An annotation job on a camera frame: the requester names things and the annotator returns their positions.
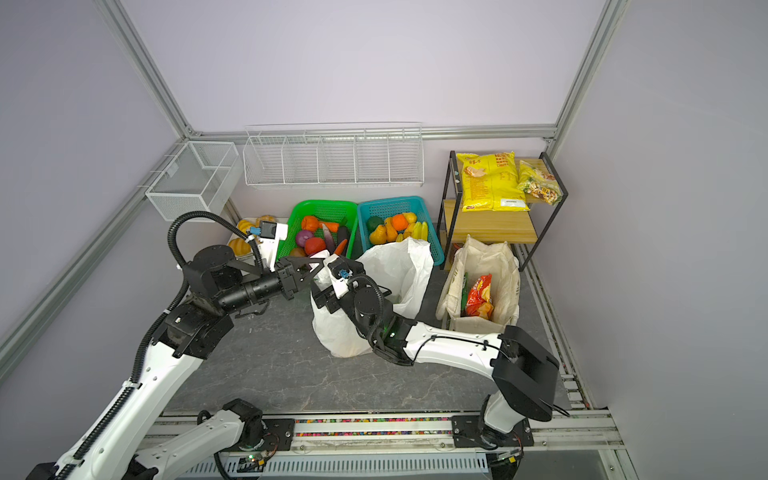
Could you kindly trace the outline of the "white plastic grocery bag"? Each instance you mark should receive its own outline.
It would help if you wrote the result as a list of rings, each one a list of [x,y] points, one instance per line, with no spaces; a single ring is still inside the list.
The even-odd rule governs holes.
[[[376,246],[359,259],[333,254],[311,284],[312,327],[338,358],[374,353],[399,366],[434,261],[425,240]]]

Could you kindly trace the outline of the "green Fox's candy bag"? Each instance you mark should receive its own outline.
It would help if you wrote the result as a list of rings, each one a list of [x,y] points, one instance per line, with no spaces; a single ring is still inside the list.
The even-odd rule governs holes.
[[[469,275],[467,273],[464,273],[462,277],[461,292],[460,292],[460,298],[459,298],[460,300],[459,313],[461,316],[466,315],[466,305],[468,302],[469,290],[471,289],[468,283],[469,283]]]

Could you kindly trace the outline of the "red Lays chips bag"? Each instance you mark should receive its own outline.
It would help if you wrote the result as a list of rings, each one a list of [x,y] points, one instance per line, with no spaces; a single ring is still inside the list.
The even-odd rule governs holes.
[[[468,302],[466,305],[466,316],[480,317],[490,320],[494,310],[491,300],[492,275],[482,275],[471,286],[469,290]]]

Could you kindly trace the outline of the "canvas tote bag floral print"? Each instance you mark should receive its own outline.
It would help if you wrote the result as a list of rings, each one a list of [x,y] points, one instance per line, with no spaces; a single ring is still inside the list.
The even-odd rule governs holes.
[[[436,307],[446,330],[501,333],[519,318],[520,273],[508,243],[467,237],[454,255]]]

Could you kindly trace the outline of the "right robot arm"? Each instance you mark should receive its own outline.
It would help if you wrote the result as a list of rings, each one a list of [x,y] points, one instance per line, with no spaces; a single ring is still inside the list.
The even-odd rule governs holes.
[[[398,366],[445,365],[478,374],[496,390],[476,417],[455,420],[455,440],[493,450],[524,445],[520,429],[527,421],[549,422],[560,363],[522,328],[500,333],[462,333],[435,328],[395,312],[389,290],[368,276],[354,260],[334,256],[312,270],[311,292],[318,308],[341,312],[353,332],[380,358]]]

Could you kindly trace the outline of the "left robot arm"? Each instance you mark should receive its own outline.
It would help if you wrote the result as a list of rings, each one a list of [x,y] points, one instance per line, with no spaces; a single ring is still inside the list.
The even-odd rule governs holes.
[[[186,260],[178,246],[181,226],[206,218],[251,246],[252,264],[230,247],[213,245]],[[183,274],[182,286],[143,336],[129,378],[102,414],[57,461],[36,465],[31,479],[176,479],[192,466],[230,447],[257,450],[265,442],[262,411],[235,399],[212,417],[163,445],[139,445],[166,405],[233,328],[234,315],[265,308],[270,298],[292,299],[321,271],[320,257],[285,257],[265,264],[262,240],[276,237],[276,223],[246,234],[207,212],[184,213],[172,221],[168,247]]]

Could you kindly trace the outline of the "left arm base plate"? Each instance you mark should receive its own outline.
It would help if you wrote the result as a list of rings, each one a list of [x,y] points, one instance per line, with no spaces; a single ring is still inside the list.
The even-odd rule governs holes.
[[[290,417],[266,417],[261,422],[258,441],[248,428],[240,441],[224,449],[224,452],[281,452],[291,449],[296,421]]]

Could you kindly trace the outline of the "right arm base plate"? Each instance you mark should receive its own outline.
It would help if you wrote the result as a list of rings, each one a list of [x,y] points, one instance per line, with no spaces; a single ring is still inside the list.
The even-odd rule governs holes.
[[[457,448],[496,450],[502,447],[528,448],[534,445],[530,423],[526,418],[517,422],[509,433],[486,426],[480,414],[453,415],[451,433]]]

